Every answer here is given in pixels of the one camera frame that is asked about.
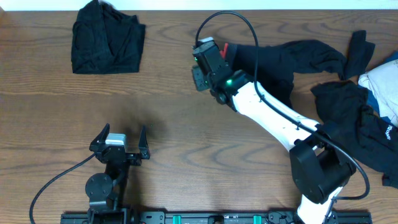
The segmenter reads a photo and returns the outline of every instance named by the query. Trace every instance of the white cloth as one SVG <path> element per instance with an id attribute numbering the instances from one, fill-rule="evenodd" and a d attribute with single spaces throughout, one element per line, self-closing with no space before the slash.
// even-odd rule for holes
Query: white cloth
<path id="1" fill-rule="evenodd" d="M 398 127 L 398 60 L 387 62 L 359 77 L 358 84 L 372 91 L 380 117 Z"/>

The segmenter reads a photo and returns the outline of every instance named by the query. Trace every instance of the white background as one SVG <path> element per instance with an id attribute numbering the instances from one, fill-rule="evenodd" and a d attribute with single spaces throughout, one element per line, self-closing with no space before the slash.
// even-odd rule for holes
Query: white background
<path id="1" fill-rule="evenodd" d="M 90 0 L 0 0 L 5 11 L 79 10 Z M 398 0 L 108 0 L 118 10 L 398 9 Z"/>

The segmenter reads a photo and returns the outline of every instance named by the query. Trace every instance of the wooden table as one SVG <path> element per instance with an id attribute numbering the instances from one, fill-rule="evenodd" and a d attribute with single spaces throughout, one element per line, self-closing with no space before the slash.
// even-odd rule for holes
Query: wooden table
<path id="1" fill-rule="evenodd" d="M 70 62 L 77 12 L 7 12 L 0 24 L 0 223 L 27 223 L 37 191 L 88 157 L 106 123 L 131 149 L 143 124 L 152 157 L 130 173 L 126 203 L 181 210 L 295 208 L 288 152 L 249 118 L 198 93 L 191 45 L 212 12 L 129 11 L 147 25 L 139 73 L 74 75 Z M 318 39 L 346 53 L 351 34 L 366 29 L 376 44 L 369 69 L 398 49 L 397 11 L 244 11 L 261 45 Z M 213 19 L 202 37 L 253 44 L 238 18 Z M 295 75 L 294 108 L 318 119 L 309 89 L 337 74 Z M 398 223 L 398 190 L 365 167 L 371 193 L 337 209 L 366 210 L 375 223 Z M 85 182 L 103 172 L 96 159 L 52 184 L 37 201 L 37 223 L 59 223 L 64 211 L 85 211 Z M 342 195 L 364 190 L 354 175 Z"/>

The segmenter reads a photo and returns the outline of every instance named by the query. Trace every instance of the black fabric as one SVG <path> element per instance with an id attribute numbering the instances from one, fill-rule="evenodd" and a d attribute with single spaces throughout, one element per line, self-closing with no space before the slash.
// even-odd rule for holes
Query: black fabric
<path id="1" fill-rule="evenodd" d="M 383 185 L 398 188 L 398 130 L 374 115 L 366 104 L 367 90 L 348 81 L 324 83 L 311 91 L 320 119 L 338 125 L 340 134 L 334 140 L 363 164 L 383 172 Z"/>
<path id="2" fill-rule="evenodd" d="M 73 25 L 72 70 L 79 74 L 138 72 L 145 25 L 98 0 L 79 10 Z"/>
<path id="3" fill-rule="evenodd" d="M 363 74 L 374 49 L 374 44 L 364 41 L 365 37 L 364 30 L 353 34 L 349 60 L 333 47 L 318 40 L 301 40 L 275 47 L 261 47 L 258 80 L 272 96 L 291 108 L 290 94 L 294 86 L 294 72 L 336 72 L 341 80 Z M 226 59 L 231 58 L 228 62 L 233 66 L 233 70 L 241 69 L 253 74 L 254 53 L 254 46 L 229 44 Z"/>

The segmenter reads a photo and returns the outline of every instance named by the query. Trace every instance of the folded black cloth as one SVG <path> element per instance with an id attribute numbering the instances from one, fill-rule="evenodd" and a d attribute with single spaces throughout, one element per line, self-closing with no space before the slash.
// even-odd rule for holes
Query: folded black cloth
<path id="1" fill-rule="evenodd" d="M 272 96 L 292 107 L 293 73 L 336 72 L 340 80 L 362 75 L 373 55 L 374 44 L 366 42 L 366 31 L 354 32 L 349 45 L 349 59 L 318 40 L 288 42 L 259 49 L 258 80 Z M 254 73 L 255 47 L 228 44 L 226 60 L 233 70 Z"/>
<path id="2" fill-rule="evenodd" d="M 323 122 L 334 121 L 339 135 L 333 140 L 368 167 L 383 172 L 383 185 L 398 189 L 398 130 L 374 115 L 366 104 L 367 89 L 353 82 L 330 82 L 311 89 Z"/>
<path id="3" fill-rule="evenodd" d="M 145 25 L 98 0 L 79 10 L 73 25 L 72 70 L 79 74 L 138 72 Z"/>

